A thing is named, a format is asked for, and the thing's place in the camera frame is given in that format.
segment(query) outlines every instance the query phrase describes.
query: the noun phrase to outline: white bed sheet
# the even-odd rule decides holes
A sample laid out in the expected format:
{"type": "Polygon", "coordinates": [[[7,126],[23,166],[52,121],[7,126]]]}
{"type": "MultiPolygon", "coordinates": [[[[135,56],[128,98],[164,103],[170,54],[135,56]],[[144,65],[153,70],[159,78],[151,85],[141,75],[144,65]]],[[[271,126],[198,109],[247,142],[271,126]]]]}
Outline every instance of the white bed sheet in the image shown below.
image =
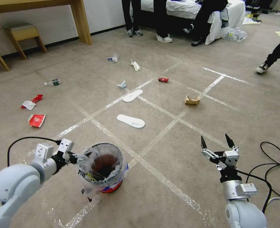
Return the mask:
{"type": "MultiPolygon", "coordinates": [[[[208,20],[211,23],[210,34],[205,44],[210,44],[214,40],[222,37],[223,29],[221,20],[228,20],[229,27],[235,28],[242,25],[245,17],[245,3],[242,0],[228,0],[230,4],[222,12],[215,11],[208,20]]],[[[167,14],[186,19],[195,19],[201,5],[196,4],[194,0],[171,1],[167,0],[167,14]]],[[[153,12],[153,0],[141,0],[141,9],[153,12]]]]}

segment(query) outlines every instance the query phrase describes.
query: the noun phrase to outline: sneaker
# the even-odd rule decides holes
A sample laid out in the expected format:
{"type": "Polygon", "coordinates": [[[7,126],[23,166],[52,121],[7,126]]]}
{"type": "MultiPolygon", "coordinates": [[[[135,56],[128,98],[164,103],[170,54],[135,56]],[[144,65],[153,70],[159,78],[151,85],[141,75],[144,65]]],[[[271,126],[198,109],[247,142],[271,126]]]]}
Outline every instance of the sneaker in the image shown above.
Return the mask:
{"type": "Polygon", "coordinates": [[[202,40],[198,40],[198,41],[194,41],[191,45],[193,46],[193,47],[197,47],[199,44],[201,44],[202,43],[202,40]]]}
{"type": "Polygon", "coordinates": [[[256,68],[257,73],[266,73],[268,71],[269,66],[265,63],[260,65],[259,67],[256,68]]]}
{"type": "Polygon", "coordinates": [[[130,30],[127,31],[127,37],[132,37],[132,36],[133,36],[133,32],[132,32],[132,30],[130,29],[130,30]]]}
{"type": "Polygon", "coordinates": [[[162,42],[162,43],[171,43],[173,41],[173,39],[170,38],[169,36],[163,38],[163,37],[157,35],[157,41],[162,42]]]}
{"type": "Polygon", "coordinates": [[[133,33],[136,34],[137,36],[143,36],[143,32],[141,32],[140,30],[134,31],[133,33]]]}
{"type": "Polygon", "coordinates": [[[189,27],[183,29],[183,31],[184,31],[185,33],[189,34],[191,31],[193,31],[193,29],[194,29],[194,25],[191,24],[189,27]]]}

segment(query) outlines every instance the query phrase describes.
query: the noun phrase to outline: trash can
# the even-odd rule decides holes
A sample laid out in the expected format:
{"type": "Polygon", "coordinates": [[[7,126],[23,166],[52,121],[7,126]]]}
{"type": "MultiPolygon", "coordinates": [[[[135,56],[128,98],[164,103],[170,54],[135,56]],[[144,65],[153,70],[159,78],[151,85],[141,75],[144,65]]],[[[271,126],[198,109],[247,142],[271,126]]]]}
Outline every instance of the trash can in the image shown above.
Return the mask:
{"type": "Polygon", "coordinates": [[[88,160],[81,165],[78,174],[83,179],[85,193],[111,193],[121,186],[127,175],[128,164],[116,145],[98,143],[86,149],[84,154],[88,160]]]}

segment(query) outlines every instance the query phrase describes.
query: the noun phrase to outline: wooden table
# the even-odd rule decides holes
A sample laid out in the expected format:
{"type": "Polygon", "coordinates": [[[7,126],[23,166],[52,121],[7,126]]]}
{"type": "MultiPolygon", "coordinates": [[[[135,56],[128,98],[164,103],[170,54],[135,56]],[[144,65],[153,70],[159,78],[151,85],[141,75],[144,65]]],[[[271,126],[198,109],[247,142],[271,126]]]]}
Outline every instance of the wooden table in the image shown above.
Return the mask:
{"type": "Polygon", "coordinates": [[[92,45],[83,0],[0,0],[0,13],[70,5],[80,41],[92,45]]]}

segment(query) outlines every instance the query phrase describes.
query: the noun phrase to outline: baseboard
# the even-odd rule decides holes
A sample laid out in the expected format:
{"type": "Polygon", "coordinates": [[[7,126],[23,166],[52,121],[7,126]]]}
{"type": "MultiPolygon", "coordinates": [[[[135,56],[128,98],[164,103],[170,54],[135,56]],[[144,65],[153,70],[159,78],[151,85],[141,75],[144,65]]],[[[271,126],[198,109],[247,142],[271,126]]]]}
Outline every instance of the baseboard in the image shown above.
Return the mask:
{"type": "MultiPolygon", "coordinates": [[[[98,31],[98,32],[90,33],[90,35],[94,36],[94,35],[97,35],[97,34],[101,34],[101,33],[104,33],[104,32],[109,32],[109,31],[116,30],[116,29],[123,28],[123,27],[125,27],[125,25],[120,25],[120,26],[116,26],[116,27],[113,27],[113,28],[108,28],[108,29],[101,30],[101,31],[98,31]]],[[[45,47],[46,48],[53,47],[53,46],[56,46],[56,45],[60,45],[60,44],[63,44],[63,43],[68,43],[68,42],[75,41],[75,40],[78,40],[78,39],[79,39],[79,37],[76,36],[76,37],[73,37],[73,38],[70,38],[70,39],[57,41],[57,42],[50,43],[50,44],[45,44],[45,47]]],[[[27,54],[32,54],[34,52],[37,52],[39,50],[40,50],[39,47],[34,47],[34,48],[29,48],[29,49],[23,50],[23,52],[27,55],[27,54]]],[[[2,55],[1,57],[3,59],[8,59],[8,58],[18,57],[18,56],[19,56],[19,54],[17,52],[14,52],[14,53],[2,55]]]]}

